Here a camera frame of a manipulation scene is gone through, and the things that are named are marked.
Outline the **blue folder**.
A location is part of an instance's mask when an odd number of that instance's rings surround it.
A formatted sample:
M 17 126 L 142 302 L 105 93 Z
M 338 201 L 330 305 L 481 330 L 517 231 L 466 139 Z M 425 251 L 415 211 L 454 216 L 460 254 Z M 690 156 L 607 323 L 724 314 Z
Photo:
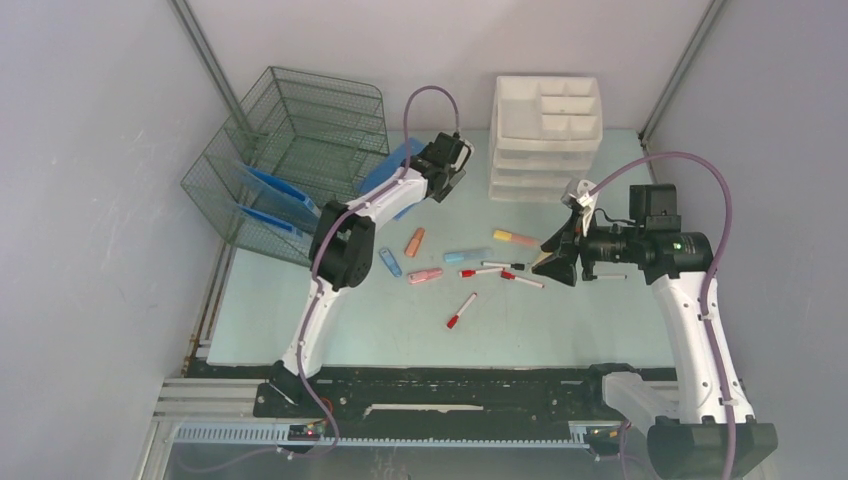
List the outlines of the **blue folder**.
M 398 146 L 376 167 L 374 167 L 359 185 L 359 194 L 364 195 L 374 190 L 380 184 L 388 180 L 396 171 L 403 166 L 406 159 L 406 147 L 409 146 L 412 155 L 419 154 L 425 144 L 417 138 L 411 137 L 404 145 Z
M 307 229 L 313 228 L 317 223 L 315 216 L 295 215 L 293 219 L 286 220 L 240 204 L 237 208 L 273 232 L 295 239 L 303 239 L 307 235 Z
M 313 199 L 296 186 L 286 182 L 281 178 L 278 178 L 251 166 L 246 166 L 246 170 L 259 180 L 268 184 L 271 188 L 283 194 L 291 196 L 292 198 L 300 202 L 307 210 L 312 212 L 315 216 L 320 215 L 321 210 L 315 204 Z

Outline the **white plastic drawer organizer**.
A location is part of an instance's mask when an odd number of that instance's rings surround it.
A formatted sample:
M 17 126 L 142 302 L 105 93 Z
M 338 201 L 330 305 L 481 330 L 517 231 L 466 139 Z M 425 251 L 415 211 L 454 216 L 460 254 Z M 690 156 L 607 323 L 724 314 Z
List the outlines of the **white plastic drawer organizer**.
M 489 198 L 557 203 L 587 177 L 603 139 L 596 78 L 496 78 L 490 124 Z

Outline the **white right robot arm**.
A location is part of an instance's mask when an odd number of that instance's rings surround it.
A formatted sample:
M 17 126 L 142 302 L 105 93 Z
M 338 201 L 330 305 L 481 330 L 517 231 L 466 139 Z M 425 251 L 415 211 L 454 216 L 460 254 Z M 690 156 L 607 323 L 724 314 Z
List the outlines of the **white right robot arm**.
M 599 262 L 632 264 L 651 289 L 668 332 L 678 396 L 661 395 L 625 364 L 598 364 L 581 392 L 585 411 L 622 414 L 646 438 L 662 479 L 737 479 L 778 446 L 776 428 L 757 420 L 736 374 L 718 311 L 707 237 L 685 232 L 672 184 L 633 185 L 629 218 L 599 225 L 593 183 L 569 184 L 572 213 L 542 246 L 533 273 L 568 286 L 594 281 Z

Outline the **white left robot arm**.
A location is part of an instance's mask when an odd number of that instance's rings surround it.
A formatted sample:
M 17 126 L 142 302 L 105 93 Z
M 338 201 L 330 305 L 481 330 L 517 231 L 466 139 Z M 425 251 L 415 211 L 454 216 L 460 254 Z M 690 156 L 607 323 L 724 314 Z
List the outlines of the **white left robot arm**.
M 409 153 L 383 182 L 347 203 L 331 201 L 319 218 L 309 250 L 307 302 L 291 343 L 269 376 L 277 402 L 292 416 L 304 416 L 316 403 L 309 378 L 324 362 L 326 331 L 344 296 L 369 274 L 378 231 L 399 213 L 426 199 L 442 202 L 465 175 L 474 146 L 459 133 L 440 133 L 417 153 Z

